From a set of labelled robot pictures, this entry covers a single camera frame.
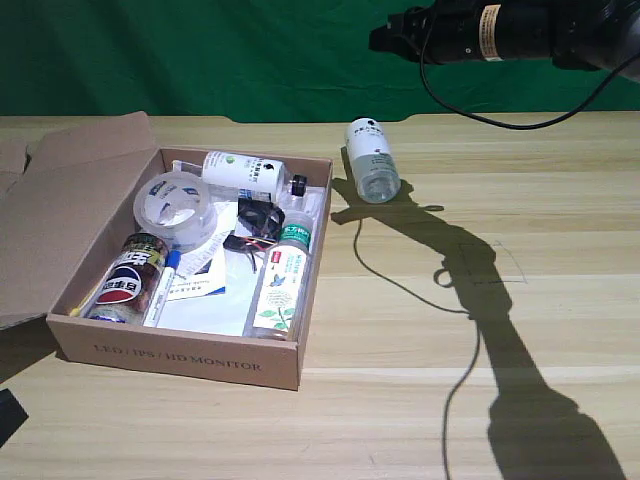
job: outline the bottle cap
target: bottle cap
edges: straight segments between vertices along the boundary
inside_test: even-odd
[[[297,240],[309,248],[311,232],[313,232],[313,218],[300,210],[287,210],[284,215],[280,241]]]
[[[167,261],[165,262],[165,267],[171,267],[173,269],[177,269],[178,265],[180,265],[180,250],[171,250],[169,255],[167,255]]]
[[[291,195],[296,197],[304,197],[307,190],[307,177],[304,175],[294,175],[291,180]]]

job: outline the cardboard box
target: cardboard box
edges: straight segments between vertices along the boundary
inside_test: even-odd
[[[14,139],[0,143],[0,201],[27,167],[27,143]]]
[[[142,112],[45,136],[0,202],[0,328],[46,314],[70,361],[296,390],[329,213],[328,159],[263,155],[326,187],[294,341],[67,316],[135,231],[138,189],[173,160],[201,164],[207,151],[158,148]]]

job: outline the white marker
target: white marker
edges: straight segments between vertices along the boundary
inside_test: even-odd
[[[167,255],[167,261],[165,262],[160,281],[156,291],[153,292],[147,313],[144,316],[144,327],[156,327],[158,326],[158,320],[160,320],[160,314],[164,308],[164,304],[167,301],[169,295],[169,289],[173,282],[173,277],[176,275],[176,269],[180,264],[180,252],[178,250],[171,250]]]

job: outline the packing tape roll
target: packing tape roll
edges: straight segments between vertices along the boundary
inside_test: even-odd
[[[192,173],[169,172],[151,179],[136,194],[133,214],[143,231],[182,253],[198,248],[216,228],[209,186]]]

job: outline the plastic bottle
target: plastic bottle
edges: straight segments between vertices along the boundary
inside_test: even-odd
[[[359,118],[347,127],[345,143],[360,198],[384,203],[395,197],[400,178],[382,126],[371,118]]]
[[[306,290],[312,230],[309,215],[298,210],[285,212],[280,241],[265,252],[244,336],[295,338]]]
[[[238,188],[241,198],[275,204],[307,183],[306,177],[293,175],[284,162],[217,150],[207,153],[201,175],[205,183]]]

